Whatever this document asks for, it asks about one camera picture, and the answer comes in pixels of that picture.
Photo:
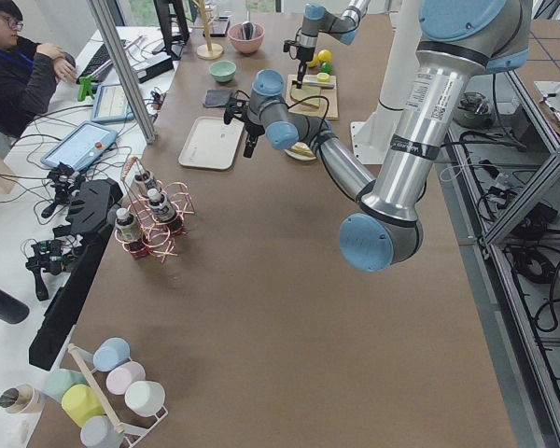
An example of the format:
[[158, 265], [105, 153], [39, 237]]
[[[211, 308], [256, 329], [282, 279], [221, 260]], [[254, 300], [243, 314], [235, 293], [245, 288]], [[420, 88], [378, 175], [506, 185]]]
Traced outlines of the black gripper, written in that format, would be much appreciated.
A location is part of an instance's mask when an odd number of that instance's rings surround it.
[[293, 86], [296, 89], [301, 89], [309, 62], [309, 48], [305, 47], [297, 38], [286, 39], [283, 43], [283, 52], [287, 53], [292, 60], [299, 62]]
[[245, 129], [247, 131], [243, 151], [243, 156], [245, 158], [253, 157], [259, 137], [263, 135], [263, 127], [260, 124], [255, 123], [248, 116], [249, 100], [249, 95], [244, 91], [233, 91], [230, 99], [225, 105], [223, 115], [223, 121], [226, 125], [230, 125], [233, 119], [237, 119], [245, 125]]

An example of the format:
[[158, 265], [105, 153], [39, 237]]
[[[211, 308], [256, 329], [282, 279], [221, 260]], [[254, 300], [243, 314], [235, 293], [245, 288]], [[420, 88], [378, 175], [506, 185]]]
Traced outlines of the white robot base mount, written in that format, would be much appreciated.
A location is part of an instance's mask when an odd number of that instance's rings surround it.
[[415, 51], [421, 37], [418, 12], [421, 0], [402, 2], [396, 32], [384, 70], [376, 110], [363, 121], [351, 123], [351, 140], [358, 160], [382, 164], [393, 133], [409, 98], [419, 62]]

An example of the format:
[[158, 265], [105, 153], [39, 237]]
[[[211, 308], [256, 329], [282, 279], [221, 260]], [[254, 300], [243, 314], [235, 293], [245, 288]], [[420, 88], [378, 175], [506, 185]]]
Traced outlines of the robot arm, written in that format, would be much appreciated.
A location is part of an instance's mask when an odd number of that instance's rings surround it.
[[525, 63], [531, 9], [527, 1], [425, 1], [419, 6], [414, 15], [420, 28], [419, 67], [377, 175], [325, 119], [290, 111], [283, 77], [272, 69], [256, 74], [248, 99], [227, 102], [224, 120], [245, 125], [247, 152], [260, 136], [279, 150], [306, 144], [359, 207], [340, 227], [344, 258], [364, 272], [384, 270], [413, 256], [422, 244], [415, 206], [469, 80]]
[[328, 34], [345, 45], [351, 45], [357, 36], [358, 27], [368, 12], [370, 0], [351, 1], [341, 16], [330, 13], [324, 6], [308, 3], [303, 12], [301, 28], [294, 39], [287, 39], [283, 52], [296, 54], [293, 60], [299, 61], [296, 80], [293, 85], [302, 88], [307, 64], [315, 56], [317, 39], [320, 33]]

